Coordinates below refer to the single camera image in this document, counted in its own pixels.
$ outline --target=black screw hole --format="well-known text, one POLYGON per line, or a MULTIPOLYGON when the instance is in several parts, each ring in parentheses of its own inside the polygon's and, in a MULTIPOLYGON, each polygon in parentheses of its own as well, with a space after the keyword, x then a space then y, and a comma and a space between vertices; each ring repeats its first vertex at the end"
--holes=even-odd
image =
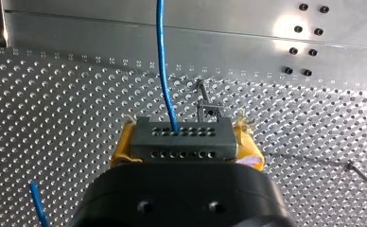
POLYGON ((301 11, 306 11, 308 9, 308 4, 302 3, 301 5, 299 5, 299 9, 301 11))
POLYGON ((311 72, 310 70, 308 70, 308 69, 305 69, 304 70, 304 72, 303 72, 303 74, 305 75, 305 76, 307 76, 307 77, 310 77, 312 74, 313 74, 313 72, 311 72))
POLYGON ((294 30, 295 32, 301 33, 304 29, 301 26, 296 26, 294 30))
POLYGON ((209 158, 216 158, 216 153, 214 151, 210 152, 210 153, 208 153, 208 157, 209 158))
POLYGON ((320 12, 321 13, 327 13, 328 11, 330 11, 330 8, 327 6, 322 6, 320 7, 320 12))
POLYGON ((140 201, 137 205, 137 211, 142 214, 148 214, 153 211, 153 206, 149 201, 140 201))
POLYGON ((187 153, 186 153, 186 152, 181 152, 181 153, 180 153, 180 157, 181 157, 181 158, 186 158, 186 155, 187 155, 187 153))
POLYGON ((315 35, 321 36, 321 35, 323 35, 323 33, 324 33, 324 31, 321 28, 314 29, 314 34, 315 35))
POLYGON ((150 155, 151 155, 151 158, 157 158, 158 157, 158 152, 153 151, 150 155))
POLYGON ((315 49, 310 49, 309 52, 308 52, 308 54, 310 56, 313 56, 313 57, 317 56, 318 53, 319 52, 317 50, 315 50, 315 49))
POLYGON ((222 214, 225 212, 224 206, 219 204, 217 201, 212 201, 209 203, 209 210, 216 214, 222 214))
POLYGON ((286 73, 288 75, 291 75, 293 73, 293 69, 292 68, 289 68, 289 67, 285 67, 284 68, 284 73, 286 73))
POLYGON ((292 55, 296 55, 296 54, 298 54, 298 49, 295 48, 295 47, 291 47, 290 50, 289 50, 289 53, 292 54, 292 55))

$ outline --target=hex socket hole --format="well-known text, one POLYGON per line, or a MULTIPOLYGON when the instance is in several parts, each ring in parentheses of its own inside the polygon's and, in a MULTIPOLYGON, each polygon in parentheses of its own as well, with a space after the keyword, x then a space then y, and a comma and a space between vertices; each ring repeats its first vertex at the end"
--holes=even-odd
POLYGON ((137 211, 142 214, 147 214, 153 211, 153 206, 150 201, 139 201, 137 205, 137 211))
POLYGON ((293 73, 293 69, 292 68, 289 68, 289 67, 285 67, 284 68, 284 73, 286 73, 288 75, 291 75, 293 73))
POLYGON ((212 201, 209 203, 209 210, 211 212, 214 212, 216 214, 221 214, 225 211, 224 206, 222 206, 221 204, 219 204, 219 202, 217 201, 212 201))
POLYGON ((160 153, 160 157, 162 157, 162 158, 166 158, 167 157, 167 153, 165 152, 165 151, 162 151, 161 153, 160 153))
POLYGON ((289 54, 292 54, 292 55, 298 54, 298 49, 295 47, 291 47, 289 50, 289 54))
POLYGON ((299 5, 299 9, 301 11, 306 11, 308 9, 308 4, 302 3, 301 5, 299 5))
POLYGON ((321 36, 321 35, 323 35, 323 33, 324 33, 324 31, 321 28, 314 29, 314 34, 315 35, 321 36))
POLYGON ((315 50, 315 49, 310 49, 309 52, 308 52, 308 54, 310 56, 313 56, 313 57, 317 56, 318 53, 319 52, 317 50, 315 50))
POLYGON ((295 32, 301 33, 304 29, 301 26, 296 26, 293 30, 295 32))
POLYGON ((204 151, 199 152, 199 157, 200 158, 204 158, 205 156, 206 156, 206 152, 204 152, 204 151))
POLYGON ((181 157, 181 158, 186 158, 186 156, 187 156, 187 153, 186 153, 186 152, 182 151, 182 152, 180 153, 180 157, 181 157))
POLYGON ((216 158, 216 153, 214 151, 207 154, 209 158, 216 158))
POLYGON ((311 72, 310 70, 308 70, 308 69, 305 69, 304 71, 303 71, 303 74, 305 75, 305 76, 307 76, 307 77, 310 77, 312 74, 313 74, 313 72, 311 72))
POLYGON ((150 155, 151 155, 151 158, 157 158, 158 157, 158 152, 157 151, 152 151, 150 155))
POLYGON ((320 7, 320 12, 321 13, 327 13, 328 11, 330 11, 330 8, 328 6, 320 7))

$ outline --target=thin wire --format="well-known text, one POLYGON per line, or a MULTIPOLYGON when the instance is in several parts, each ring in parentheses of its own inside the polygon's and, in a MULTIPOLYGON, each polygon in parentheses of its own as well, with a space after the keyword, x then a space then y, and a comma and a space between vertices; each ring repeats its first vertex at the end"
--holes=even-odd
POLYGON ((157 49, 159 57, 159 71, 161 88, 163 90, 164 101, 166 102, 166 109, 168 110, 169 121, 173 131, 178 130, 177 117, 175 116, 174 105, 171 101, 171 96, 168 91, 168 78, 166 73, 166 53, 164 49, 164 0, 157 0, 157 49))
POLYGON ((39 221, 42 224, 42 227, 49 227, 47 216, 45 215, 42 197, 40 196, 39 187, 35 182, 30 183, 30 194, 33 199, 34 207, 36 208, 37 216, 39 217, 39 221))

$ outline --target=shiny metal surface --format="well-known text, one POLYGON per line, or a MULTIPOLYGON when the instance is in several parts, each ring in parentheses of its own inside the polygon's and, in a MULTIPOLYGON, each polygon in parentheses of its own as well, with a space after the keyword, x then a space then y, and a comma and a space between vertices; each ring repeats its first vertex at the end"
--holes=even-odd
MULTIPOLYGON (((5 0, 4 8, 8 11, 154 25, 155 3, 155 0, 5 0)), ((32 20, 26 26, 35 23, 32 20)), ((367 47, 367 1, 173 0, 166 2, 165 25, 367 47), (307 11, 299 10, 301 3, 308 4, 307 11), (328 6, 329 11, 321 13, 321 6, 328 6), (294 32, 295 26, 302 26, 303 32, 294 32), (315 35, 316 28, 321 28, 323 35, 315 35)))
MULTIPOLYGON (((65 56, 0 49, 0 226, 39 225, 30 180, 51 226, 67 225, 107 169, 123 115, 167 120, 153 64, 65 56)), ((178 118, 195 121, 201 68, 168 72, 178 118)), ((255 120, 266 173, 299 226, 367 226, 367 185, 344 171, 351 159, 367 175, 367 90, 202 76, 227 115, 245 107, 255 120)))
MULTIPOLYGON (((131 66, 139 61, 142 67, 148 67, 157 60, 153 26, 24 14, 9 14, 6 20, 9 22, 9 32, 15 34, 9 38, 11 46, 29 49, 47 46, 65 58, 72 53, 74 58, 92 56, 101 62, 125 61, 131 66)), ((365 48, 220 35, 178 28, 167 28, 165 34, 169 70, 181 68, 215 79, 367 89, 365 48), (298 49, 297 55, 288 52, 293 46, 298 49), (308 55, 310 49, 318 50, 318 55, 308 55), (285 66, 293 68, 292 75, 283 72, 285 66), (313 75, 304 76, 305 69, 311 70, 313 75)))

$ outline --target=bolt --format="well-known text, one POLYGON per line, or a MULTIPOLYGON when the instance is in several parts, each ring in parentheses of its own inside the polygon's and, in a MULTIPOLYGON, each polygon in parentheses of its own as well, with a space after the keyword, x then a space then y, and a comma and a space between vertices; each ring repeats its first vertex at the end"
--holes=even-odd
POLYGON ((301 11, 306 11, 308 9, 308 4, 302 3, 301 5, 299 5, 299 9, 301 11))
POLYGON ((304 75, 305 75, 305 76, 307 76, 307 77, 310 77, 310 76, 313 74, 313 72, 311 72, 311 71, 310 71, 310 70, 308 70, 308 69, 305 69, 303 73, 304 73, 304 75))
POLYGON ((309 52, 308 52, 308 54, 310 56, 313 56, 313 57, 317 56, 317 53, 319 53, 319 52, 315 49, 310 49, 309 52))
POLYGON ((296 55, 298 53, 298 49, 295 47, 291 47, 289 50, 289 53, 292 55, 296 55))
POLYGON ((301 33, 304 29, 301 26, 296 26, 294 30, 295 32, 301 33))
POLYGON ((324 33, 324 31, 321 28, 314 29, 314 34, 315 35, 321 36, 321 35, 323 35, 323 33, 324 33))
POLYGON ((328 11, 330 11, 330 8, 327 6, 322 6, 320 7, 320 12, 321 13, 327 13, 328 11))
POLYGON ((289 68, 289 67, 285 67, 284 68, 284 73, 288 74, 288 75, 291 75, 293 72, 293 69, 289 68))

